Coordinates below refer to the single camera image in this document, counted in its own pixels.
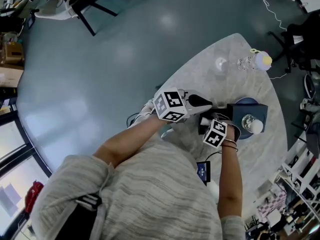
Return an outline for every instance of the black strap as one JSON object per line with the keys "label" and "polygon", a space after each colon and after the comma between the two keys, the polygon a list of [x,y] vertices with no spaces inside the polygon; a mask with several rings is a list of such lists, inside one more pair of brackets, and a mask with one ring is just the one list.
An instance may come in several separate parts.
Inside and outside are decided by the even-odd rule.
{"label": "black strap", "polygon": [[97,217],[97,209],[102,200],[96,194],[89,194],[79,197],[76,202],[78,205],[64,223],[55,240],[65,240],[70,236],[77,240],[89,240]]}

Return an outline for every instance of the sleeve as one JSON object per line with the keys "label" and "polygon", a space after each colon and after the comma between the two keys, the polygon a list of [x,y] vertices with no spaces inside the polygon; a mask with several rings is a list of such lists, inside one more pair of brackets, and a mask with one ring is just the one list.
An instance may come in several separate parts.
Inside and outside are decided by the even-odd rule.
{"label": "sleeve", "polygon": [[223,240],[245,240],[244,221],[239,216],[227,216],[221,219]]}
{"label": "sleeve", "polygon": [[32,227],[37,238],[46,239],[66,207],[78,197],[98,192],[113,170],[111,164],[94,156],[67,156],[49,178],[32,209]]}

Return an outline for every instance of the glass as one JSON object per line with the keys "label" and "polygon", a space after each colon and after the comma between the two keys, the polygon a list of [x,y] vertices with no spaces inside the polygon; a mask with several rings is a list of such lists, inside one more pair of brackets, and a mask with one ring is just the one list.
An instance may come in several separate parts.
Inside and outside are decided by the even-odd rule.
{"label": "glass", "polygon": [[14,121],[0,126],[0,160],[13,154],[25,145]]}
{"label": "glass", "polygon": [[0,236],[25,208],[25,196],[34,181],[45,184],[48,177],[33,157],[0,178]]}

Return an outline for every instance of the chair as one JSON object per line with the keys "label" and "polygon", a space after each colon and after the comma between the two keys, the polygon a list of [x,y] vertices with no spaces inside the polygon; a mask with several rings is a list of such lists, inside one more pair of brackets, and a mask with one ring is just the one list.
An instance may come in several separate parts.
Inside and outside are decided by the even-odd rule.
{"label": "chair", "polygon": [[85,17],[83,12],[89,7],[95,7],[105,13],[112,16],[117,16],[118,14],[95,3],[97,0],[66,0],[65,10],[58,12],[57,4],[59,0],[48,0],[45,5],[38,7],[34,10],[34,15],[38,18],[53,19],[53,20],[67,20],[69,18],[78,17],[94,36],[96,33],[93,31]]}
{"label": "chair", "polygon": [[[320,67],[316,66],[312,68],[310,61],[320,59],[320,53],[318,52],[320,45],[319,28],[319,12],[313,12],[303,24],[290,24],[287,31],[281,33],[284,41],[277,37],[275,33],[269,31],[268,35],[272,35],[283,48],[283,51],[278,56],[272,58],[273,62],[276,62],[285,55],[288,64],[288,67],[285,69],[286,73],[291,73],[291,66],[295,67],[295,63],[299,65],[301,70],[320,72]],[[295,44],[294,36],[302,36],[303,41]]]}

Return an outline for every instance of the cable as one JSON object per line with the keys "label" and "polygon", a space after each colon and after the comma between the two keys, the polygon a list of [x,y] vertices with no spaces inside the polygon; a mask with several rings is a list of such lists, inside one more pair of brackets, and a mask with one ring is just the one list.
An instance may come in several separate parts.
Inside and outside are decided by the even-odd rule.
{"label": "cable", "polygon": [[213,156],[214,154],[222,154],[222,150],[219,150],[219,151],[217,151],[217,152],[214,152],[214,153],[212,153],[212,154],[210,154],[207,158],[206,158],[206,160],[204,160],[204,161],[207,161],[211,156]]}
{"label": "cable", "polygon": [[280,78],[283,78],[285,75],[287,75],[288,73],[285,73],[284,75],[282,76],[277,76],[277,77],[273,77],[273,78],[270,78],[270,79],[280,79]]}
{"label": "cable", "polygon": [[153,108],[153,109],[151,110],[151,112],[150,112],[150,113],[147,113],[147,114],[134,113],[134,114],[130,115],[130,116],[126,119],[126,127],[127,127],[127,128],[129,127],[129,126],[128,126],[128,120],[129,120],[130,117],[139,114],[139,115],[133,120],[133,122],[132,122],[132,125],[133,125],[133,124],[135,123],[135,121],[136,121],[139,117],[147,117],[147,116],[151,115],[154,111],[155,111],[155,108]]}
{"label": "cable", "polygon": [[29,239],[29,240],[31,240],[29,237],[27,237],[26,235],[25,235],[25,233],[23,233],[22,231],[21,231],[21,229],[20,229],[20,222],[23,220],[25,218],[25,216],[23,216],[21,219],[20,219],[20,221],[18,222],[18,230],[21,232],[21,234],[22,235],[24,235],[27,239]]}
{"label": "cable", "polygon": [[280,79],[280,78],[283,78],[285,75],[287,75],[287,73],[285,73],[285,74],[282,75],[282,76],[277,76],[277,77],[273,77],[273,78],[270,78],[270,79]]}
{"label": "cable", "polygon": [[224,114],[217,113],[217,112],[216,112],[216,114],[217,114],[217,115],[222,116],[224,119],[228,119],[229,121],[231,121],[231,120],[230,120],[230,118],[229,118],[229,117],[227,117],[227,116],[226,116],[226,115],[224,115]]}
{"label": "cable", "polygon": [[284,28],[284,27],[282,27],[282,26],[281,26],[282,21],[281,21],[281,20],[279,20],[279,19],[277,19],[277,15],[276,15],[276,13],[275,13],[275,12],[273,12],[272,10],[269,10],[269,8],[268,8],[268,7],[270,6],[270,4],[269,4],[266,0],[262,0],[262,1],[263,1],[264,5],[265,5],[266,9],[267,9],[270,13],[273,13],[273,14],[274,14],[275,20],[276,20],[277,22],[280,22],[280,24],[279,24],[279,28],[280,28],[280,29],[283,29],[283,30],[285,30],[285,31],[287,31],[287,29],[286,29],[286,28]]}
{"label": "cable", "polygon": [[129,125],[128,125],[129,118],[130,118],[130,117],[133,117],[133,116],[135,116],[135,115],[138,115],[138,114],[139,114],[139,113],[134,113],[134,114],[128,116],[128,118],[126,119],[126,127],[127,127],[127,128],[129,127]]}
{"label": "cable", "polygon": [[237,149],[237,146],[229,146],[229,145],[221,145],[221,147],[228,147],[228,148],[233,148],[235,152],[238,152],[239,149]]}
{"label": "cable", "polygon": [[59,8],[63,4],[63,2],[64,2],[64,0],[61,0],[61,3],[59,5],[56,5],[55,8]]}

